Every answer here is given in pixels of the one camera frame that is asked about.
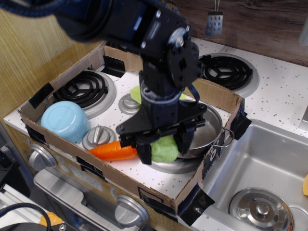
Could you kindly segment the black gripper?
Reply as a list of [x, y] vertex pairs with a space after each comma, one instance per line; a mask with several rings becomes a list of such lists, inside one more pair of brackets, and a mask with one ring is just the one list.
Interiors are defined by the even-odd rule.
[[179, 153], [190, 150], [194, 133], [205, 124], [207, 107], [194, 100], [178, 100], [169, 104], [142, 104], [139, 111], [116, 127], [121, 147], [137, 148], [143, 164], [152, 164], [151, 143], [172, 135]]

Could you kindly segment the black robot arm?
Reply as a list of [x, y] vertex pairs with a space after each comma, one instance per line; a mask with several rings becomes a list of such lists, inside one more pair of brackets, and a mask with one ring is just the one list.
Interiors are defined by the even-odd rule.
[[162, 0], [3, 0], [2, 9], [24, 17], [54, 15], [73, 40], [106, 40], [138, 53], [141, 108], [116, 131], [122, 147], [137, 149], [151, 164], [151, 144], [172, 135], [187, 154], [207, 107], [193, 82], [203, 73], [190, 26]]

